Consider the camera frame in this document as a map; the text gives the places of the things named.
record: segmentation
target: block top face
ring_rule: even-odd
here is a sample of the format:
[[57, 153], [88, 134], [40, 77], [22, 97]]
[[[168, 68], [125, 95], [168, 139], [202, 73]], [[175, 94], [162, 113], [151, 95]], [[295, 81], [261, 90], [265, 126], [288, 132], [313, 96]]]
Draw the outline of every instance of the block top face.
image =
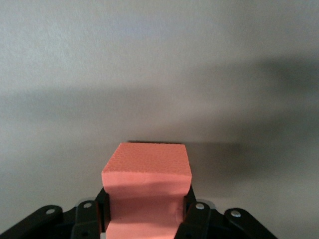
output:
[[191, 177], [186, 147], [167, 143], [121, 143], [102, 173], [136, 172]]

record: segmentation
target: textured foam surface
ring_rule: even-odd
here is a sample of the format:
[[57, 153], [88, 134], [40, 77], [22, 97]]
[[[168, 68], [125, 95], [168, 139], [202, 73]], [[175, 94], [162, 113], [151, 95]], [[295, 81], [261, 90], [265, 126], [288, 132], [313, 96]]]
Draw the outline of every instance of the textured foam surface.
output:
[[108, 239], [172, 239], [191, 171], [182, 144], [121, 143], [102, 171], [110, 194]]

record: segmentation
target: pink foam block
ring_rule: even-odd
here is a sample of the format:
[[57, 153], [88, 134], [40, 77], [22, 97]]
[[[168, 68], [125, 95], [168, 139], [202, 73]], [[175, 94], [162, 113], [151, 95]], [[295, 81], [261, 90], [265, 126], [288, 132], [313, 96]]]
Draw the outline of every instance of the pink foam block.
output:
[[107, 239], [173, 239], [191, 171], [182, 144], [121, 143], [102, 171], [110, 195]]

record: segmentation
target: gray surface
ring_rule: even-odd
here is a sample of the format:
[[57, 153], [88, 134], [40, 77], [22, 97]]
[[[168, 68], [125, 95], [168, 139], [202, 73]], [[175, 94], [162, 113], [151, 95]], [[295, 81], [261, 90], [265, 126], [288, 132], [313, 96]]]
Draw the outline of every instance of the gray surface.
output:
[[156, 140], [186, 143], [219, 211], [319, 237], [318, 1], [0, 4], [0, 232]]

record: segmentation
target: screw hole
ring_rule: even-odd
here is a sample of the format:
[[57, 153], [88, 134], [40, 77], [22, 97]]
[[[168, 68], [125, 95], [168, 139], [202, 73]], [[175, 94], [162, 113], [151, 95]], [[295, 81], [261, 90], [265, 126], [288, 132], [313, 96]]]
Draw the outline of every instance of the screw hole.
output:
[[90, 234], [90, 231], [84, 231], [82, 232], [83, 237], [87, 237]]
[[92, 206], [92, 203], [86, 203], [83, 205], [84, 208], [89, 208], [90, 206]]
[[49, 209], [45, 212], [45, 214], [49, 215], [55, 212], [55, 209]]
[[187, 239], [191, 239], [193, 236], [191, 235], [191, 233], [186, 233], [186, 234], [185, 234], [185, 237], [186, 237]]

